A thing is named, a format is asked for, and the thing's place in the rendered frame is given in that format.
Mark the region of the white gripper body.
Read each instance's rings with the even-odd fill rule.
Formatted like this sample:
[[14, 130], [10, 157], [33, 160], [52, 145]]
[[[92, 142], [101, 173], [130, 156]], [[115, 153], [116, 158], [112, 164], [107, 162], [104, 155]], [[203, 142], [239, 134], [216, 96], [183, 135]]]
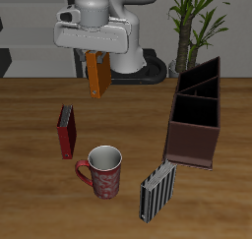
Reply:
[[125, 19], [109, 18], [107, 25], [97, 31], [83, 30], [78, 24], [57, 22], [54, 43], [60, 47], [126, 53], [131, 24]]

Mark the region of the orange book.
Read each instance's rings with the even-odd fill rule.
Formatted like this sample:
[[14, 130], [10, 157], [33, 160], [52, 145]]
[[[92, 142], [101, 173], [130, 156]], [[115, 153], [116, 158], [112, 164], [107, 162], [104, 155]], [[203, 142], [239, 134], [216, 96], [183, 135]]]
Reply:
[[111, 84], [109, 53], [103, 58], [102, 64], [97, 63], [97, 56], [102, 52], [89, 50], [86, 52], [90, 94], [92, 98], [101, 98]]

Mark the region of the red book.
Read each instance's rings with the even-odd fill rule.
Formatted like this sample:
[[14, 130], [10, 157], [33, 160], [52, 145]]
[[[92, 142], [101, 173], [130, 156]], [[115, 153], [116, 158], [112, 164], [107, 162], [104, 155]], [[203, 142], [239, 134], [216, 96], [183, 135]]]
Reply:
[[57, 122], [57, 133], [63, 159], [72, 159], [77, 131], [74, 108], [72, 105], [62, 105]]

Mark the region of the dark brown desk caddy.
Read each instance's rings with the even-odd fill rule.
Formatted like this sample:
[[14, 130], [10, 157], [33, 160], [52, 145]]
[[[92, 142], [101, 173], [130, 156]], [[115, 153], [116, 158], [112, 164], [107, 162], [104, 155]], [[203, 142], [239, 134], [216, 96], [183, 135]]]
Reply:
[[221, 130], [220, 69], [216, 57], [179, 75], [162, 159], [213, 169]]

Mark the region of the black white striped book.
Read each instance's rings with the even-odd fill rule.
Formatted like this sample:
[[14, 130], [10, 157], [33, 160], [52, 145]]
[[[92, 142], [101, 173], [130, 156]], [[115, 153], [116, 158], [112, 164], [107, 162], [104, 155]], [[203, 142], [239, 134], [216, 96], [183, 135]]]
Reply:
[[177, 165], [167, 159], [141, 183], [139, 218], [149, 223], [171, 199]]

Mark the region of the green pot plant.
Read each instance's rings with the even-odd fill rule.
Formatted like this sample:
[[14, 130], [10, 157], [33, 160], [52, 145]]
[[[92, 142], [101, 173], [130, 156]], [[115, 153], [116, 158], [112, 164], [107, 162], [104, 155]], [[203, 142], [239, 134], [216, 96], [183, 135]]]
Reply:
[[196, 67], [198, 51], [209, 47], [209, 39], [215, 34], [227, 31], [223, 28], [225, 15], [211, 20], [216, 8], [202, 14], [202, 11], [215, 0], [173, 0], [175, 5], [168, 10], [168, 17], [175, 23], [178, 33], [176, 58], [168, 65], [168, 75], [177, 78], [182, 72]]

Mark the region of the red patterned mug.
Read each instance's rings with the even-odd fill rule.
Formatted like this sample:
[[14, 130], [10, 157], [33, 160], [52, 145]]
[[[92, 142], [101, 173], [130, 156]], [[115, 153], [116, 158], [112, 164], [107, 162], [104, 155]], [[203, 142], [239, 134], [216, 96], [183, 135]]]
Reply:
[[[99, 146], [88, 155], [87, 160], [79, 160], [75, 165], [77, 176], [94, 189], [94, 194], [100, 199], [114, 198], [119, 191], [121, 152], [112, 146]], [[80, 172], [80, 167], [86, 166], [92, 175], [87, 178]]]

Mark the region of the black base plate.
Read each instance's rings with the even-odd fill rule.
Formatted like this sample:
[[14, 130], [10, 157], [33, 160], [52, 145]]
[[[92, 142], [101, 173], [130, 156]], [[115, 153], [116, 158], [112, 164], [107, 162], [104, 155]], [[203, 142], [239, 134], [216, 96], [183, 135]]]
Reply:
[[112, 85], [154, 85], [166, 78], [166, 66], [153, 49], [133, 46], [126, 53], [109, 53], [109, 59]]

